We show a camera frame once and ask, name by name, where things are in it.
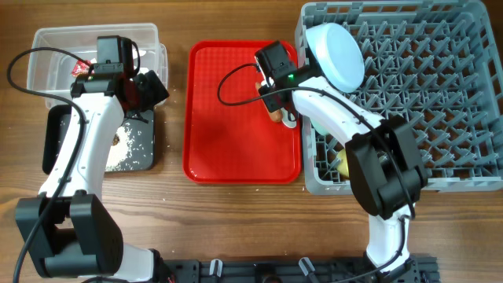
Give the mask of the white plastic spoon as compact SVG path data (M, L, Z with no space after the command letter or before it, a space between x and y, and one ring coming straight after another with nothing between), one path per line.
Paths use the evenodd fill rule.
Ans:
M296 128L296 125L297 125L297 122L294 120L294 121L291 121L289 120L288 118L285 118L282 120L282 123L287 127L287 128L290 128L290 129L294 129Z

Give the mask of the brown food scrap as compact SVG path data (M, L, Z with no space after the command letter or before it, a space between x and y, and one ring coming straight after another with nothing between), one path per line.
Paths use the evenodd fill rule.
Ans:
M112 140L112 145L115 146L119 143L119 136L116 134Z

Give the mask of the red snack wrapper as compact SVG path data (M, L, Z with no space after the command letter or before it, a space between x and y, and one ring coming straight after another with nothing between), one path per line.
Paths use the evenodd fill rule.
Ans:
M77 77L82 74L86 74L92 63L90 61L77 61L71 71L73 77Z

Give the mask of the light blue plate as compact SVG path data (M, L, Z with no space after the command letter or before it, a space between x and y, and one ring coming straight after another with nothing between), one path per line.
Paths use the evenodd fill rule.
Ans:
M322 73L337 90L350 93L361 86L365 64L348 30L335 23L321 24L308 28L306 38Z

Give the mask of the yellow plastic cup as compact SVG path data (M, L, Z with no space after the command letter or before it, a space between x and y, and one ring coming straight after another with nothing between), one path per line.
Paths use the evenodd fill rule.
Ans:
M346 150L342 149L340 152L338 152L336 155L336 159L339 161L339 163L336 165L336 170L343 177L349 178L350 173L349 173L349 168L348 168Z

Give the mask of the white napkin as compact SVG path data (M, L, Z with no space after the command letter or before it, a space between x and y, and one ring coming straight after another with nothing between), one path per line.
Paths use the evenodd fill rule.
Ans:
M147 68L141 66L141 63L139 61L139 59L145 55L146 55L145 50L139 50L138 52L137 51L133 52L134 67L138 68L140 73L146 73L148 71Z

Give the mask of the green bowl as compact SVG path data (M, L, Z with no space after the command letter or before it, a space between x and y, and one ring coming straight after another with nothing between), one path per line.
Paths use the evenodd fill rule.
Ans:
M325 129L320 123L312 120L311 121L311 124L313 126L313 128L320 134L320 135L323 135L323 136L326 136L326 135L329 135L330 132Z

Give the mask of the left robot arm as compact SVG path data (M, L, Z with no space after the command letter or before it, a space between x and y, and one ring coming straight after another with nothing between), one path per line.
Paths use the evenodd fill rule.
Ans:
M126 244L101 202L112 140L129 110L143 112L168 92L154 71L95 71L72 86L71 119L58 158L36 197L19 200L24 239L13 280L29 255L41 277L111 282L169 282L173 274L155 249Z

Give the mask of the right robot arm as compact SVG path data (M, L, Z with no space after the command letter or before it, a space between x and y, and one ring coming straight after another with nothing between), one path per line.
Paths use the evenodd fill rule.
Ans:
M369 215L365 255L375 271L404 270L409 224L428 183L411 126L401 116L386 119L356 105L308 66L259 70L264 98L286 98L343 145L352 193Z

